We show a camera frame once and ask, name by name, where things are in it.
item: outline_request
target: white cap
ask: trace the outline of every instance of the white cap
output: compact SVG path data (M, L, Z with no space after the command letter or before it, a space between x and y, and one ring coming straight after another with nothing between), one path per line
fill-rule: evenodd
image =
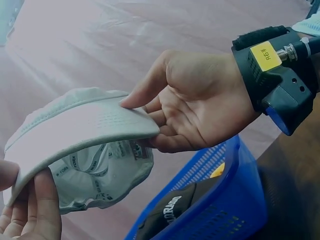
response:
M144 181L153 167L150 148L137 139L159 133L142 108L125 109L128 93L79 88L31 113L5 146L6 161L18 163L16 183L3 192L14 203L39 171L50 167L60 212L107 208Z

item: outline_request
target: left hand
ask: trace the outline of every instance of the left hand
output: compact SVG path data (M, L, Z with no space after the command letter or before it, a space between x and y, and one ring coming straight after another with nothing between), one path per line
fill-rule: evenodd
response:
M13 185L19 167L0 160L0 190ZM60 240L62 231L57 189L49 169L38 173L11 207L0 216L0 240Z

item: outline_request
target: wrist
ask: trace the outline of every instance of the wrist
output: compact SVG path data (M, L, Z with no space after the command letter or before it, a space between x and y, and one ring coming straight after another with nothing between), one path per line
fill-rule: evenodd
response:
M310 36L301 32L298 32L298 35L300 36L300 38L303 38L303 37L307 37L309 39L313 38L313 36ZM319 85L317 93L319 93L320 92L320 53L312 55L310 58L316 73L316 77Z

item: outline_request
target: fabric surface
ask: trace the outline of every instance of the fabric surface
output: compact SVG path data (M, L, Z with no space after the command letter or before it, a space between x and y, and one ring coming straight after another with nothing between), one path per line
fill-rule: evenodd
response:
M0 157L29 113L68 90L130 92L166 49L230 53L238 35L266 26L292 26L309 9L305 0L25 1L7 53L0 48ZM258 157L279 133L261 116L241 136ZM150 176L123 201L63 216L62 239L122 240L193 154L155 152Z

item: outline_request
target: finger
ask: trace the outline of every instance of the finger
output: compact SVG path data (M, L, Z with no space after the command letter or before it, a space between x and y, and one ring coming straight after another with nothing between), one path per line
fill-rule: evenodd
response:
M11 187L15 183L18 172L18 164L0 160L0 191Z
M178 153L196 150L183 135L166 136L159 134L150 143L163 153Z
M164 111L162 111L162 110L151 112L151 113L149 113L149 116L155 121L155 123L159 127L166 124L167 119L164 114Z
M166 68L170 53L165 51L154 62L151 69L133 89L131 94L121 102L128 109L142 107L154 99L167 85Z
M167 137L172 137L172 136L177 135L176 131L168 125L161 126L160 133L167 136Z
M159 96L156 96L154 99L152 99L151 102L145 105L144 110L148 114L161 110L161 102Z
M155 147L150 143L149 139L140 139L136 141L140 146L154 149Z
M34 231L47 239L61 238L61 216L56 185L47 168L34 177L35 197L37 201L36 226Z
M13 238L20 236L28 219L28 188L23 188L12 206L12 216L3 234Z
M0 216L0 234L3 234L8 225L11 223L13 209L14 208L12 206L5 206L2 210L2 214Z
M35 190L35 180L32 179L28 184L29 197L28 197L28 216L27 222L21 232L21 235L33 232L37 224L37 211L38 204Z

